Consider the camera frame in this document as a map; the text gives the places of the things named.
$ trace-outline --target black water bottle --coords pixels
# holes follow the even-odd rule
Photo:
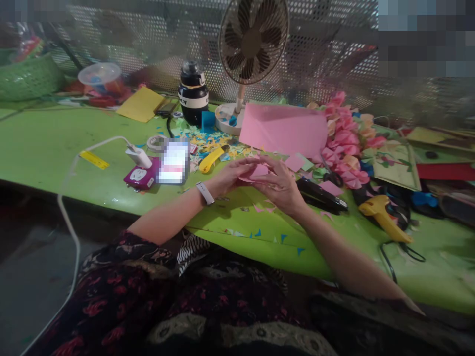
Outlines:
[[[201,128],[201,112],[208,111],[209,100],[204,73],[198,63],[188,61],[183,63],[180,78],[182,82],[178,89],[178,98],[183,117],[190,125]]]

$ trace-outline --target black stapler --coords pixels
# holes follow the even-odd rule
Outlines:
[[[297,181],[297,187],[300,194],[302,194],[303,200],[305,200],[307,204],[335,215],[340,215],[341,211],[348,211],[348,204],[344,200],[328,193],[319,185],[306,178],[299,179]]]

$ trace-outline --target perforated metal wall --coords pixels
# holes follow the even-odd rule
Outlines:
[[[87,63],[113,61],[132,85],[176,92],[184,59],[206,71],[210,99],[235,101],[238,85],[219,60],[218,33],[228,0],[72,0],[60,35]],[[409,124],[453,126],[475,114],[470,78],[378,76],[378,0],[289,0],[286,49],[245,99],[291,104],[326,102],[335,89],[347,101]],[[74,67],[61,50],[57,61]]]

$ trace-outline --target green table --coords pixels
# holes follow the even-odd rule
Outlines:
[[[154,118],[143,124],[113,112],[64,106],[25,109],[2,120],[2,116],[14,110],[12,107],[2,109],[0,105],[0,179],[53,193],[58,192],[73,157],[82,149],[117,135],[141,145],[158,131],[166,132],[164,119]],[[66,195],[141,215],[223,167],[222,163],[217,164],[206,176],[200,172],[191,174],[184,186],[157,184],[146,194],[140,194],[123,182],[133,167],[125,150],[121,141],[95,150],[96,155],[110,164],[104,171],[80,160]],[[342,198],[349,203],[349,213],[333,216],[334,222],[330,223],[351,245],[388,273],[378,251],[388,236],[358,212],[350,192]],[[219,200],[204,209],[188,227],[202,238],[273,267],[330,279],[330,270],[303,229],[279,210],[267,211],[265,208],[272,205],[264,202],[265,199],[254,188],[240,188],[229,194],[227,200]],[[264,211],[256,212],[253,204]],[[388,246],[386,251],[400,286],[416,301],[475,315],[473,231],[451,221],[418,214],[413,218],[420,220],[421,226],[413,232],[415,242],[411,247],[425,256],[427,262],[413,262],[395,245]]]

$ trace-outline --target electric fan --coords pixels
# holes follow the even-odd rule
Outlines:
[[[231,0],[219,31],[219,56],[228,76],[239,84],[236,103],[216,108],[216,126],[239,135],[247,84],[264,79],[276,66],[287,42],[286,0]]]

